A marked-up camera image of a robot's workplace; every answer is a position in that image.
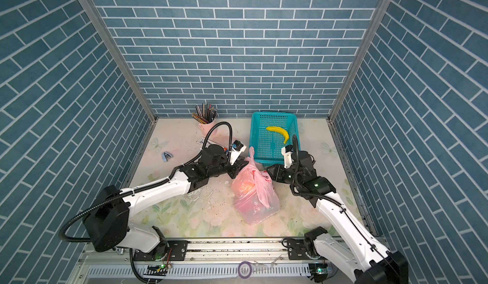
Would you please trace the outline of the pink plastic bag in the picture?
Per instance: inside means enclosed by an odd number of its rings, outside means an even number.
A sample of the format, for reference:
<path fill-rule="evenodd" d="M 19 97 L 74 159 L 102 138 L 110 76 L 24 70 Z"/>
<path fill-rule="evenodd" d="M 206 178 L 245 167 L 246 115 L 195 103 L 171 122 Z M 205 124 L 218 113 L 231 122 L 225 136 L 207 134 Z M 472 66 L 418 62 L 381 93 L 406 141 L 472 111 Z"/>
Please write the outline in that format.
<path fill-rule="evenodd" d="M 248 164 L 234 178 L 231 190 L 235 195 L 234 206 L 248 225 L 259 224 L 278 213 L 280 200 L 267 171 L 260 171 L 250 147 Z"/>

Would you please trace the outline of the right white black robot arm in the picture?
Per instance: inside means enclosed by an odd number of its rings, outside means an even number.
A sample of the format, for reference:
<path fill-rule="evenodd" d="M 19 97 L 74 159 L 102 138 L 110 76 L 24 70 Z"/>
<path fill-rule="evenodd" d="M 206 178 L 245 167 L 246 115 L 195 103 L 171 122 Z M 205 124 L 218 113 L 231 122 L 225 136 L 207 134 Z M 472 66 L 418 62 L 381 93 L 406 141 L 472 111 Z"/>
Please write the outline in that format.
<path fill-rule="evenodd" d="M 354 283 L 408 283 L 407 259 L 383 245 L 349 211 L 332 183 L 317 174 L 311 155 L 292 146 L 282 148 L 282 155 L 282 164 L 267 169 L 272 180 L 288 184 L 294 196 L 309 201 L 345 243 L 317 227 L 304 236 L 307 253 L 326 258 Z"/>

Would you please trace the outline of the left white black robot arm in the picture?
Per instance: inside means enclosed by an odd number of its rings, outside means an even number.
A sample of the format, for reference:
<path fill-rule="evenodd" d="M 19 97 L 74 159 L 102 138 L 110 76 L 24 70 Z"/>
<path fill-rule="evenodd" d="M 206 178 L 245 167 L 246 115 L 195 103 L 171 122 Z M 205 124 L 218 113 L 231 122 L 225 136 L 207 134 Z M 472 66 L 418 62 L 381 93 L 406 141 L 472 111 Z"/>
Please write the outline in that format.
<path fill-rule="evenodd" d="M 156 256 L 165 253 L 169 243 L 161 230 L 134 223 L 132 218 L 162 201 L 206 186 L 212 177 L 226 173 L 235 178 L 247 165 L 241 157 L 246 148 L 238 140 L 230 150 L 211 144 L 202 149 L 197 161 L 178 168 L 172 177 L 135 188 L 104 188 L 95 200 L 98 207 L 83 219 L 94 249 L 105 252 L 116 247 L 131 248 Z"/>

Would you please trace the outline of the teal plastic basket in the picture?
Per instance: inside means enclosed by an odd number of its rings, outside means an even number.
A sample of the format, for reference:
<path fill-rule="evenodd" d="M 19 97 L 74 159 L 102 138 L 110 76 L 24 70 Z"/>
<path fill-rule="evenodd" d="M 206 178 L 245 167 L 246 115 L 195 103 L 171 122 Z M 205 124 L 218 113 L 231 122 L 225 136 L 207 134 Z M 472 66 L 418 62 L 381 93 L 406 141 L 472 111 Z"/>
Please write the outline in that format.
<path fill-rule="evenodd" d="M 289 140 L 284 143 L 284 136 L 278 132 L 266 130 L 267 127 L 284 129 Z M 264 167 L 274 164 L 283 165 L 282 148 L 292 145 L 292 136 L 299 139 L 299 127 L 296 115 L 281 112 L 254 112 L 250 126 L 249 146 L 254 148 L 254 159 Z"/>

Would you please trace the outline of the yellow banana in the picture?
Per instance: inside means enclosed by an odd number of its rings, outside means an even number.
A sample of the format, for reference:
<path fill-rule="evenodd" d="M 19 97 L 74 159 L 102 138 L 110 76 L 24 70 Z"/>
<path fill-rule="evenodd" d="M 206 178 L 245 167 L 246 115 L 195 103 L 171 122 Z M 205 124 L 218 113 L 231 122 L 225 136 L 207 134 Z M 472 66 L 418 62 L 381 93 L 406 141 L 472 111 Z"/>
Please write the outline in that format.
<path fill-rule="evenodd" d="M 270 126 L 270 127 L 266 127 L 266 130 L 269 132 L 276 132 L 280 134 L 283 137 L 284 144 L 287 144 L 288 140 L 290 139 L 288 131 L 286 131 L 286 129 L 283 129 L 282 127 Z"/>

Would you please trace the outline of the white pencil box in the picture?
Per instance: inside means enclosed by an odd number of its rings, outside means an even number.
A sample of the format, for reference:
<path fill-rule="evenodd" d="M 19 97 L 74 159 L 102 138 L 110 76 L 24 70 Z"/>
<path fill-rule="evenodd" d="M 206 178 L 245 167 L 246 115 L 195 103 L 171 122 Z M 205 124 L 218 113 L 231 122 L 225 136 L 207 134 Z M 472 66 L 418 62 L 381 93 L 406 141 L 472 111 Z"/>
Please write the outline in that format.
<path fill-rule="evenodd" d="M 205 140 L 205 138 L 204 138 L 204 137 L 201 137 L 201 138 L 199 138 L 199 139 L 197 140 L 197 142 L 196 142 L 196 143 L 197 143 L 197 144 L 199 144 L 199 145 L 202 145 L 202 144 L 204 143 L 204 140 Z"/>

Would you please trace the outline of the pink pencil cup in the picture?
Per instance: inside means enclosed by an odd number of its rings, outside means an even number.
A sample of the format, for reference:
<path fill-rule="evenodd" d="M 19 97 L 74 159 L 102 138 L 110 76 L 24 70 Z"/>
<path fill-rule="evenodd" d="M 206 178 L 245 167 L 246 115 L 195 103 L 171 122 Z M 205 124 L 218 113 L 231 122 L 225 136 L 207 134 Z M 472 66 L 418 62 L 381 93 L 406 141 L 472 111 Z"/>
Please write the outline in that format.
<path fill-rule="evenodd" d="M 202 133 L 202 135 L 205 137 L 209 131 L 216 125 L 216 121 L 212 121 L 210 123 L 200 123 L 198 125 L 198 128 L 200 129 L 200 132 Z"/>

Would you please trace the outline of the small blue clip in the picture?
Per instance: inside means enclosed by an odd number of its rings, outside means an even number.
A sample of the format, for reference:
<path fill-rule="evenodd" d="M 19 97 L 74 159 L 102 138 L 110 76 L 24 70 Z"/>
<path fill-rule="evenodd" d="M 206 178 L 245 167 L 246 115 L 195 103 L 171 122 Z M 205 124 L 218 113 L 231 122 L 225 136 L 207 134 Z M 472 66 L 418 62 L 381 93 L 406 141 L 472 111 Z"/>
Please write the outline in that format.
<path fill-rule="evenodd" d="M 168 162 L 169 160 L 171 160 L 173 158 L 173 155 L 167 151 L 164 151 L 161 154 L 161 158 L 164 162 Z"/>

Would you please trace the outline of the purple tape roll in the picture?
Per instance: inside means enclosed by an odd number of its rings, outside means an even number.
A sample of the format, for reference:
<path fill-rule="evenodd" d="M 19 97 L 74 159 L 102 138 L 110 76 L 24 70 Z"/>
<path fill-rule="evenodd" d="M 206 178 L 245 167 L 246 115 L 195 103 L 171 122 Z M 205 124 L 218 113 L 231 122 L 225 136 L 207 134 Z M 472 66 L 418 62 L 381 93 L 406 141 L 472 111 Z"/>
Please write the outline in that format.
<path fill-rule="evenodd" d="M 237 268 L 238 276 L 243 280 L 250 278 L 252 275 L 252 271 L 253 271 L 253 266 L 249 261 L 241 262 Z"/>

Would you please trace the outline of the aluminium mounting rail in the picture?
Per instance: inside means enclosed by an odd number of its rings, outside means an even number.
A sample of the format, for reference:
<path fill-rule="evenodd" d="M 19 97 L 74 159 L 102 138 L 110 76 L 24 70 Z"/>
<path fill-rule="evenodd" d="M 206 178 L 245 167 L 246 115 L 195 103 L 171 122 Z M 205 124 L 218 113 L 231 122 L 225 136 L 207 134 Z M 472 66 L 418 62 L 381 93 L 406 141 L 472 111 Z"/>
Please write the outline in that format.
<path fill-rule="evenodd" d="M 169 255 L 152 261 L 148 254 L 118 250 L 102 254 L 88 250 L 78 262 L 69 283 L 90 279 L 137 280 L 166 283 L 168 280 L 238 278 L 243 261 L 253 266 L 250 278 L 305 276 L 321 283 L 339 270 L 324 257 L 307 253 L 304 238 L 192 238 L 169 241 Z"/>

